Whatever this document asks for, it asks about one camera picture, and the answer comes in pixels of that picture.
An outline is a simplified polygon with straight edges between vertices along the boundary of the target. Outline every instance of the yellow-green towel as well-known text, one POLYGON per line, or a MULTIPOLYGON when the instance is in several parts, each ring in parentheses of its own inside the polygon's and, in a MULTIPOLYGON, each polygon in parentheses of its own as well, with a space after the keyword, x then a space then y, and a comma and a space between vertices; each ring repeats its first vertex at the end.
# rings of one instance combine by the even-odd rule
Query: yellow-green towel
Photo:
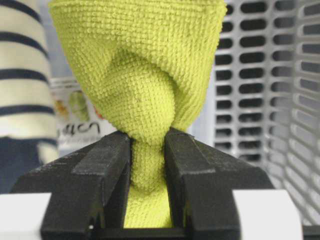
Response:
POLYGON ((83 91, 135 139, 125 227, 170 227, 163 144, 202 109, 223 0, 54 0, 50 12, 83 91))

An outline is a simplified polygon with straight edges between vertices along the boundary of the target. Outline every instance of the white block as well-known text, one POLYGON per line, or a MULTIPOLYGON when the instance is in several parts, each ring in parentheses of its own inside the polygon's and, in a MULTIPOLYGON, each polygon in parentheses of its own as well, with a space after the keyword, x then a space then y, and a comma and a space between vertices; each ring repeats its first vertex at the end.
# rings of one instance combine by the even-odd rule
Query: white block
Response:
POLYGON ((234 190, 241 240, 303 240, 296 206, 285 190, 234 190))
POLYGON ((41 240, 51 193, 0 195, 0 240, 41 240))

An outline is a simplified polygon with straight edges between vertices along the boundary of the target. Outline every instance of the black clamp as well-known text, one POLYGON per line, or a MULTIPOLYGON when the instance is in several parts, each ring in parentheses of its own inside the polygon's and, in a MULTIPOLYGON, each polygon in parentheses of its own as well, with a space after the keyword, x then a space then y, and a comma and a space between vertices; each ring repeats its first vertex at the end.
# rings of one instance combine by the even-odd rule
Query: black clamp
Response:
MULTIPOLYGON (((173 128, 164 152, 173 228, 123 228, 131 141, 119 131, 20 177, 11 192, 52 193, 43 240, 239 240, 232 190, 274 188, 260 168, 173 128)), ((316 239, 320 227, 305 227, 304 240, 316 239)))

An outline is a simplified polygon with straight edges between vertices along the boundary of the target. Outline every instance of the white plastic basket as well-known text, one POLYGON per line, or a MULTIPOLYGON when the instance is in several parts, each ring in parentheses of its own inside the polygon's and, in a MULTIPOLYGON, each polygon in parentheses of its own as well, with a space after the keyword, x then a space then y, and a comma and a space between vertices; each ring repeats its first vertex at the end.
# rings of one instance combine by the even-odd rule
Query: white plastic basket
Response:
POLYGON ((320 0, 226 0, 214 145, 260 165, 320 224, 320 0))

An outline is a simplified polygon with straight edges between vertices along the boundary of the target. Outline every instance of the dark blue fabric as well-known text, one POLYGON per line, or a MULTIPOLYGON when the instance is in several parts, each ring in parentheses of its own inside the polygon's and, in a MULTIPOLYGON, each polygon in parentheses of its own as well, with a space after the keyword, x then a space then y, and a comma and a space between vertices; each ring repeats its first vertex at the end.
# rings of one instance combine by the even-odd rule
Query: dark blue fabric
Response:
POLYGON ((41 142, 57 144, 51 139, 0 138, 0 194, 8 193, 21 175, 42 165, 37 148, 41 142))
POLYGON ((41 72, 22 68, 0 69, 0 80, 8 79, 30 79, 38 80, 48 84, 48 80, 41 72))
POLYGON ((25 5, 21 2, 18 2, 15 0, 0 0, 0 6, 4 6, 4 7, 8 7, 11 9, 21 11, 21 12, 29 15, 30 17, 34 18, 39 23, 41 23, 41 19, 39 17, 39 14, 35 10, 33 10, 31 7, 25 5))
POLYGON ((33 47, 44 54, 48 59, 47 51, 36 40, 15 32, 0 31, 0 42, 13 42, 33 47))
POLYGON ((24 113, 43 113, 54 115, 52 107, 42 105, 13 105, 0 107, 0 116, 24 113))

